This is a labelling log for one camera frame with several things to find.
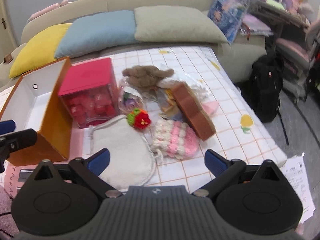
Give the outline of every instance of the brown fuzzy object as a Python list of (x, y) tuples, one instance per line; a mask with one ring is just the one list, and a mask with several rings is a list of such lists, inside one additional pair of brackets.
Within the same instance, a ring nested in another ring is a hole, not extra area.
[(155, 66), (134, 66), (122, 71), (122, 75), (128, 76), (128, 83), (138, 88), (155, 87), (159, 81), (174, 74), (173, 69), (159, 70)]
[(172, 88), (172, 95), (201, 140), (205, 141), (216, 133), (213, 122), (186, 83), (179, 82), (176, 84)]

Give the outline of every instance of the sofa backrest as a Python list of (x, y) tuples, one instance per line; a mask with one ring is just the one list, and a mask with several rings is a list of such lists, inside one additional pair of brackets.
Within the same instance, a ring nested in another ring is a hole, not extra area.
[(44, 29), (68, 20), (99, 12), (134, 10), (141, 6), (176, 5), (209, 10), (212, 0), (78, 0), (30, 21), (24, 27), (21, 43), (28, 42)]

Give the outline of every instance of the small brown card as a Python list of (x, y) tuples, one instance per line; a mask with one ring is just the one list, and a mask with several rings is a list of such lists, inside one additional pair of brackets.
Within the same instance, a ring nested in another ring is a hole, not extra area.
[(12, 60), (13, 60), (13, 57), (12, 57), (11, 53), (9, 53), (7, 56), (4, 57), (3, 62), (6, 64), (9, 64)]

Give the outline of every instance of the floor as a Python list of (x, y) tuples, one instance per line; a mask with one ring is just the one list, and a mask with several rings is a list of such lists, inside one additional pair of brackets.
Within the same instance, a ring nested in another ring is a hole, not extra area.
[[(286, 145), (278, 116), (271, 123), (266, 123), (265, 126), (288, 158), (305, 153), (304, 162), (316, 210), (313, 217), (304, 223), (304, 237), (306, 240), (312, 240), (320, 232), (320, 148), (288, 95), (281, 91), (280, 99), (280, 113), (290, 145)], [(311, 94), (306, 102), (300, 101), (297, 106), (320, 140), (320, 100)]]

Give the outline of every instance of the beige pillow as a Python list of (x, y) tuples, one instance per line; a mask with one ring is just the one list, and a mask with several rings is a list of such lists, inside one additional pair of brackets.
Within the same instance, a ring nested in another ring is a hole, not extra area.
[(137, 41), (228, 42), (222, 31), (201, 11), (184, 6), (144, 6), (134, 9)]

